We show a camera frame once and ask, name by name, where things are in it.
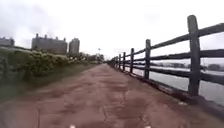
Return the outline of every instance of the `wooden fence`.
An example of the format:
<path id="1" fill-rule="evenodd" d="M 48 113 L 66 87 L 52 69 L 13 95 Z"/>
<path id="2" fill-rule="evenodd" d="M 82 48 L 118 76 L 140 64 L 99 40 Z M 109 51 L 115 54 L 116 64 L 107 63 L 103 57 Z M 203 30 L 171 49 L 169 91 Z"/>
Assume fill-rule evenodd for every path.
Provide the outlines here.
<path id="1" fill-rule="evenodd" d="M 173 75 L 178 77 L 189 78 L 189 85 L 187 93 L 191 96 L 197 96 L 199 91 L 200 80 L 208 81 L 212 83 L 218 83 L 224 85 L 224 76 L 212 75 L 201 72 L 201 62 L 200 58 L 224 58 L 224 49 L 216 50 L 200 50 L 199 37 L 224 32 L 224 23 L 217 24 L 214 26 L 206 27 L 203 29 L 198 29 L 197 19 L 194 15 L 190 15 L 187 18 L 188 22 L 188 34 L 176 37 L 174 39 L 156 44 L 151 46 L 149 39 L 146 40 L 146 46 L 144 49 L 134 52 L 134 48 L 131 49 L 131 53 L 126 55 L 123 53 L 123 56 L 114 57 L 111 62 L 114 63 L 118 69 L 125 70 L 125 67 L 129 67 L 129 73 L 133 73 L 133 69 L 139 69 L 144 71 L 144 79 L 149 79 L 150 72 L 162 73 L 167 75 Z M 190 52 L 179 53 L 179 54 L 169 54 L 151 57 L 150 53 L 152 50 L 161 48 L 164 46 L 176 44 L 178 42 L 187 41 L 190 42 Z M 140 53 L 145 53 L 144 58 L 134 59 L 134 56 Z M 177 60 L 177 59 L 190 59 L 190 72 L 182 70 L 169 70 L 169 69 L 158 69 L 150 67 L 153 63 L 153 60 Z"/>

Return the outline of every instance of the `grass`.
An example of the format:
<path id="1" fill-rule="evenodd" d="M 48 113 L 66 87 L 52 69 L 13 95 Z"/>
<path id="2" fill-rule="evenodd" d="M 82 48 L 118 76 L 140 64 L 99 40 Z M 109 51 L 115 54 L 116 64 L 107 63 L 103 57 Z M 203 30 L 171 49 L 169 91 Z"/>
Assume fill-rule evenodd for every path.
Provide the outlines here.
<path id="1" fill-rule="evenodd" d="M 48 84 L 52 82 L 57 82 L 65 77 L 77 75 L 80 72 L 87 70 L 93 66 L 95 66 L 95 64 L 77 64 L 63 69 L 58 69 L 51 75 L 45 77 L 32 78 L 28 82 L 22 82 L 22 81 L 3 82 L 0 85 L 0 103 L 8 101 L 17 96 L 20 96 L 28 91 L 32 91 L 40 87 L 47 86 Z"/>

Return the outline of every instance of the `green vegetation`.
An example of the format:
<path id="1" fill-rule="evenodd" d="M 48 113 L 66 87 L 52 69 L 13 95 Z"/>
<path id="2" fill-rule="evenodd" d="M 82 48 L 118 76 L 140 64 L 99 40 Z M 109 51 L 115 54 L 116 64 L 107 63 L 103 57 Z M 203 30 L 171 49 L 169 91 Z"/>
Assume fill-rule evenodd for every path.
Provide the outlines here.
<path id="1" fill-rule="evenodd" d="M 224 68 L 222 65 L 220 64 L 209 64 L 207 67 L 207 70 L 211 70 L 211 71 L 224 71 Z"/>
<path id="2" fill-rule="evenodd" d="M 87 61 L 104 61 L 104 56 L 102 54 L 90 55 L 80 52 L 79 54 L 69 55 L 72 58 L 77 58 L 78 60 L 87 60 Z"/>
<path id="3" fill-rule="evenodd" d="M 96 65 L 81 57 L 0 48 L 0 103 Z"/>

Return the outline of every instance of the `tree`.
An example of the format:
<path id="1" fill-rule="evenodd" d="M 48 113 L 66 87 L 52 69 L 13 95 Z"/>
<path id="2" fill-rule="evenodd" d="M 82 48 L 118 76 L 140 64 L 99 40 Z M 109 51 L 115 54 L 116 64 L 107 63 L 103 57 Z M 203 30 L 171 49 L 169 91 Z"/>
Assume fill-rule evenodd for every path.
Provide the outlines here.
<path id="1" fill-rule="evenodd" d="M 100 61 L 104 61 L 104 55 L 103 55 L 103 54 L 100 54 L 100 55 L 99 55 L 99 60 L 100 60 Z"/>
<path id="2" fill-rule="evenodd" d="M 218 65 L 218 64 L 209 64 L 208 65 L 208 70 L 219 71 L 220 70 L 220 65 Z"/>
<path id="3" fill-rule="evenodd" d="M 87 57 L 88 61 L 95 61 L 96 60 L 96 55 L 90 55 Z"/>
<path id="4" fill-rule="evenodd" d="M 174 67 L 174 68 L 184 68 L 184 64 L 181 64 L 181 63 L 172 63 L 172 67 Z"/>

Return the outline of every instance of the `paved walkway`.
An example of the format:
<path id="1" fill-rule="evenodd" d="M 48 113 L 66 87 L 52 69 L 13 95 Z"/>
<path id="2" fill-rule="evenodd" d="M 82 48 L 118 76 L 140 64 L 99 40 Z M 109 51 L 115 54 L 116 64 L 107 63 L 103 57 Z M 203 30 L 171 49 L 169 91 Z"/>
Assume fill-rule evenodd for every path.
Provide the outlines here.
<path id="1" fill-rule="evenodd" d="M 0 106 L 0 128 L 223 128 L 106 64 Z"/>

